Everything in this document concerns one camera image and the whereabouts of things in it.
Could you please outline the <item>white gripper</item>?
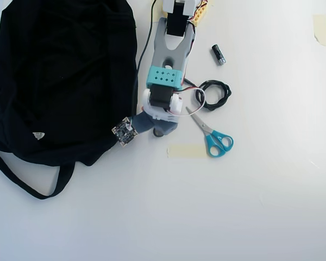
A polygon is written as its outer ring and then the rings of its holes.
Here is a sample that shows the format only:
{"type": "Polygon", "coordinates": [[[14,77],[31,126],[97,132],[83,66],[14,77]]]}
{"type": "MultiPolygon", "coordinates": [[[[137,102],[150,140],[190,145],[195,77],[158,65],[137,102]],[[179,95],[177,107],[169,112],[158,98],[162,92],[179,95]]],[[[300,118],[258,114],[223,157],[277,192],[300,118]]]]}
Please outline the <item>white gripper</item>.
{"type": "Polygon", "coordinates": [[[131,118],[132,125],[139,134],[153,129],[155,136],[165,136],[178,127],[178,116],[172,115],[164,108],[144,104],[143,111],[145,113],[139,113],[131,118]]]}

